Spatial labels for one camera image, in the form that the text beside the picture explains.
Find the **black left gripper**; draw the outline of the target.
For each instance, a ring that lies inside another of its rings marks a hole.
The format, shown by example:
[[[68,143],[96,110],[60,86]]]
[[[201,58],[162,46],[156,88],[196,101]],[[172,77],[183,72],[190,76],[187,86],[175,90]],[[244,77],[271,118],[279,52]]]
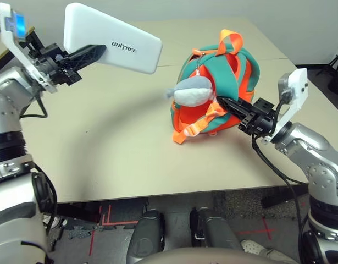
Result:
[[[69,86],[81,80],[77,70],[97,62],[107,49],[106,45],[87,45],[68,54],[56,43],[42,48],[28,45],[28,48],[36,68],[46,74],[53,85]]]

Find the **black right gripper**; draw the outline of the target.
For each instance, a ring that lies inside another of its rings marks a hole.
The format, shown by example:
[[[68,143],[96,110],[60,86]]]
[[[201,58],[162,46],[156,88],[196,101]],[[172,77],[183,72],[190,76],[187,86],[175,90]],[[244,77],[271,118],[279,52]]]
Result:
[[[241,98],[218,96],[219,105],[241,120],[238,128],[248,135],[264,135],[271,131],[275,117],[274,104],[259,98],[251,104]]]

